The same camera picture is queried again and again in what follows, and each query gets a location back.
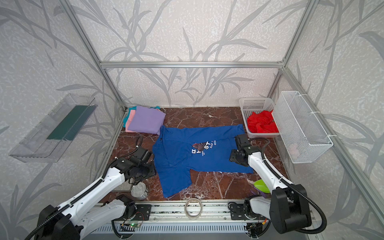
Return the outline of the blue printed t shirt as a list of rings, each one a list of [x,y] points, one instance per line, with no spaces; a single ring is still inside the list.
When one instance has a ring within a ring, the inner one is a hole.
[[[163,196],[170,198],[192,184],[190,171],[253,173],[251,167],[230,162],[237,149],[235,137],[245,133],[243,125],[207,128],[162,126],[153,145],[154,161]]]

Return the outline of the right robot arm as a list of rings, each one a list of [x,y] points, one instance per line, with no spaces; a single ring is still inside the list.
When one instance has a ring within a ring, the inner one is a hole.
[[[271,197],[245,198],[244,215],[249,219],[266,217],[278,233],[298,231],[312,225],[310,207],[303,197],[307,194],[301,185],[296,193],[286,179],[261,152],[250,155],[244,150],[232,150],[230,161],[254,169],[262,178]]]

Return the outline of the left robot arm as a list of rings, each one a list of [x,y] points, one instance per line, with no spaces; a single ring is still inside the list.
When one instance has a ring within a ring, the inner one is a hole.
[[[103,175],[80,193],[61,203],[44,208],[37,227],[26,237],[28,240],[82,240],[84,237],[110,222],[118,234],[115,221],[149,220],[150,205],[136,205],[125,195],[117,196],[110,203],[92,208],[114,188],[131,179],[135,184],[156,174],[153,162],[140,164],[120,158],[114,160]]]

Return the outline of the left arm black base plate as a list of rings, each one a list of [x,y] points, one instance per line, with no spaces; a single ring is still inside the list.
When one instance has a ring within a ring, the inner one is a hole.
[[[121,220],[127,221],[148,221],[151,214],[152,205],[130,205],[126,207]]]

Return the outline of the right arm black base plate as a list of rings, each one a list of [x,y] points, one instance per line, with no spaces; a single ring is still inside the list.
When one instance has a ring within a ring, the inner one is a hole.
[[[231,214],[231,220],[254,220],[257,218],[247,214],[244,203],[228,202],[227,207]]]

